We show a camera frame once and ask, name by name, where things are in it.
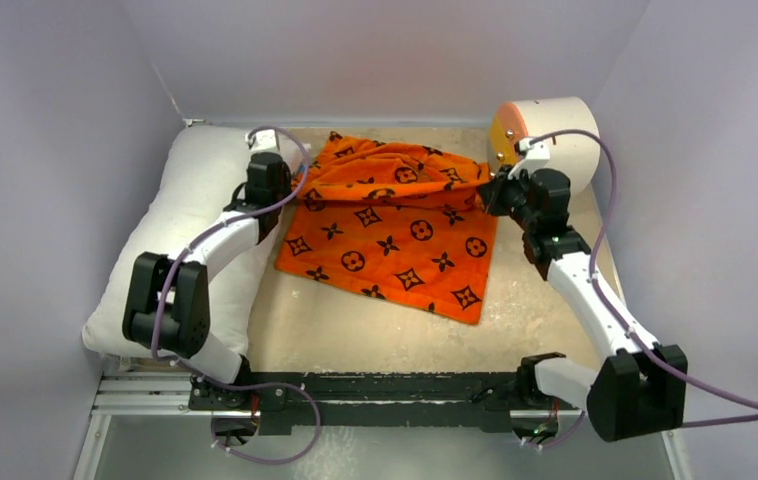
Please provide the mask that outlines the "white pillow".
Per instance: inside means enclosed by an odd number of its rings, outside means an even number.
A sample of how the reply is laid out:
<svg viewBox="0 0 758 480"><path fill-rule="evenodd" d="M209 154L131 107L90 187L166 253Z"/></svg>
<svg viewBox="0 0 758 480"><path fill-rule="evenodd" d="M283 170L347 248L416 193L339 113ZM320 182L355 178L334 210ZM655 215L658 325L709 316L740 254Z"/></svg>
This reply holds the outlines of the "white pillow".
<svg viewBox="0 0 758 480"><path fill-rule="evenodd" d="M246 133L221 126L193 126L174 140L159 191L132 231L108 284L82 329L84 345L97 353L145 358L147 348L122 334L133 262L143 252L173 254L211 225L246 179ZM248 349L247 327L277 234L239 255L210 284L211 331L231 350Z"/></svg>

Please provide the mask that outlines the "orange patterned pillowcase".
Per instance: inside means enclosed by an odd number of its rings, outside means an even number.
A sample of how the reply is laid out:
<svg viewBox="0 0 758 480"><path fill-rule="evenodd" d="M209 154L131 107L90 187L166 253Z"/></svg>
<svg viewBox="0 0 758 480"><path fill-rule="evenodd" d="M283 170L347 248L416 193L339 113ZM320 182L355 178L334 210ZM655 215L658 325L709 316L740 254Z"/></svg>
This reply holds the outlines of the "orange patterned pillowcase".
<svg viewBox="0 0 758 480"><path fill-rule="evenodd" d="M329 133L275 267L350 293L479 323L497 220L483 162L438 148Z"/></svg>

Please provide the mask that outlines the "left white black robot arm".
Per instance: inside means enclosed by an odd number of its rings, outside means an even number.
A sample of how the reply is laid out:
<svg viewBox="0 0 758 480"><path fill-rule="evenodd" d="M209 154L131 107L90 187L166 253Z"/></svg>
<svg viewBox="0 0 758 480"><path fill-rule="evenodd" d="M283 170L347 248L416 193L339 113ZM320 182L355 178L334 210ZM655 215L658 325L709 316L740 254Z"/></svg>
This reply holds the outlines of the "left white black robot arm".
<svg viewBox="0 0 758 480"><path fill-rule="evenodd" d="M174 256L144 252L133 262L124 338L208 378L230 409L250 402L253 382L245 355L211 330L209 284L278 226L293 169L280 153L251 154L245 180L212 225Z"/></svg>

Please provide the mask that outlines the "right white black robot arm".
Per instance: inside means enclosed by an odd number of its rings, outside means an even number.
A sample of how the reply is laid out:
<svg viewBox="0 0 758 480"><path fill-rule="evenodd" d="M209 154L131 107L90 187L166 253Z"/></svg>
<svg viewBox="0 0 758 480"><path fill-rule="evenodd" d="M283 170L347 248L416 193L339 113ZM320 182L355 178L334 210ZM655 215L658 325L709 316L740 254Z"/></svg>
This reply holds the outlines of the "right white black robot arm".
<svg viewBox="0 0 758 480"><path fill-rule="evenodd" d="M525 357L518 397L531 407L557 398L580 408L607 442L677 429L687 357L644 328L602 277L591 248L568 222L570 187L554 169L503 166L478 189L486 213L521 227L527 260L567 303L602 360L592 370L561 353Z"/></svg>

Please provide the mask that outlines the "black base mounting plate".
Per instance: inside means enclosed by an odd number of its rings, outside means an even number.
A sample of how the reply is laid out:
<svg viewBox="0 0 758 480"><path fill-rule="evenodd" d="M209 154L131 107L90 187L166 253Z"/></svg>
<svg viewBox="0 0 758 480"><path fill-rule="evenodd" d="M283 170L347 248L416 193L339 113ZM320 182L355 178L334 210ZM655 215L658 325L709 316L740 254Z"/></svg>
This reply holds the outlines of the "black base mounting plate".
<svg viewBox="0 0 758 480"><path fill-rule="evenodd" d="M550 434L576 409L563 400L522 396L514 372L256 372L241 389L194 378L188 407L255 420L263 435L296 426L474 428Z"/></svg>

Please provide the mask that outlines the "aluminium rail frame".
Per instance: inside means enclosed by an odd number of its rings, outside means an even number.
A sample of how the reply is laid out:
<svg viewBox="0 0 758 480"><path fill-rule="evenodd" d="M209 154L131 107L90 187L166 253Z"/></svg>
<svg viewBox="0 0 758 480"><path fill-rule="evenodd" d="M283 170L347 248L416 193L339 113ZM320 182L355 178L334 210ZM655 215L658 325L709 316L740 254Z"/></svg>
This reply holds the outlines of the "aluminium rail frame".
<svg viewBox="0 0 758 480"><path fill-rule="evenodd" d="M288 364L283 371L269 371L257 366L256 372L333 373L319 367L307 367L296 356L307 350L309 342L329 344L331 336L326 327L333 321L346 326L351 333L363 332L370 344L379 342L378 331L369 325L377 318L387 327L402 327L411 312L390 303L363 295L349 298L338 292L322 292L317 282L298 282L275 273L262 277L252 322L261 339L278 336L291 327L314 327L315 333L305 342L275 348L273 353ZM514 372L517 374L524 349L509 346L503 349L504 362L475 362L459 372ZM113 428L140 420L145 426L170 426L166 456L162 462L151 462L150 476L175 478L181 472L178 453L183 448L198 447L203 442L212 452L203 460L205 466L223 469L222 459L238 457L243 468L250 467L252 457L265 460L284 459L295 474L305 477L310 466L320 465L321 447L328 441L342 442L356 433L372 435L397 432L403 439L423 437L427 449L437 458L438 468L449 471L452 458L475 460L484 474L493 473L496 464L484 457L489 448L520 445L522 458L530 459L525 468L528 477L553 476L564 478L571 472L599 473L604 478L670 478L687 475L683 454L672 433L653 433L617 443L601 440L589 421L576 413L560 421L557 430L546 434L536 429L524 436L517 433L485 433L474 428L426 427L347 427L321 425L296 426L288 435L263 435L257 421L244 418L216 417L208 411L192 411L188 407L190 374L132 372L104 377L94 401L96 425Z"/></svg>

